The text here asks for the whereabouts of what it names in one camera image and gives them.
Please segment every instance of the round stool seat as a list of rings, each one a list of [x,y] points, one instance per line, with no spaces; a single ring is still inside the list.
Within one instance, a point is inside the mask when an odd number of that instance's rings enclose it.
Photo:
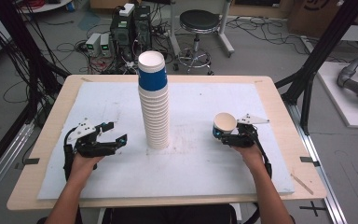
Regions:
[[[208,34],[216,31],[219,15],[204,10],[189,10],[180,15],[180,24],[189,32]]]

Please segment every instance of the forearm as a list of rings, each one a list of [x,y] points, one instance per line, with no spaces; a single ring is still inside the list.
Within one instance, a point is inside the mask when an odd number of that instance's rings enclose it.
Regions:
[[[67,184],[62,190],[45,224],[74,224],[81,190],[81,187]]]
[[[293,223],[265,169],[252,172],[262,223]]]

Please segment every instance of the hand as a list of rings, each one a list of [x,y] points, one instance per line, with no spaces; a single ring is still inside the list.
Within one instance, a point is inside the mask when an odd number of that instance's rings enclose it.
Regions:
[[[232,147],[232,148],[240,152],[243,161],[249,167],[251,173],[259,169],[265,169],[263,157],[261,155],[261,151],[258,148],[257,144],[254,144],[251,147]]]
[[[94,165],[102,158],[103,157],[85,158],[76,153],[67,184],[74,185],[80,189],[86,187],[87,180],[91,175]]]

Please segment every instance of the black stool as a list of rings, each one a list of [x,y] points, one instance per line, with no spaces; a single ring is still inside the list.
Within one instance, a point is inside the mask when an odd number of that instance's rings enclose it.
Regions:
[[[196,34],[193,48],[182,49],[178,54],[179,63],[187,66],[187,73],[191,68],[208,67],[208,75],[213,75],[211,70],[211,55],[199,48],[200,35],[210,34],[217,30],[219,15],[204,10],[189,10],[180,15],[180,25],[185,30]],[[177,63],[173,69],[178,70]]]

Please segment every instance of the person's right arm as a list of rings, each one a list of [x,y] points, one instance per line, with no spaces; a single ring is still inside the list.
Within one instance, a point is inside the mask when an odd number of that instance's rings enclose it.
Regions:
[[[255,181],[261,222],[292,224],[293,221],[264,167],[263,157],[257,145],[233,148],[240,152]]]

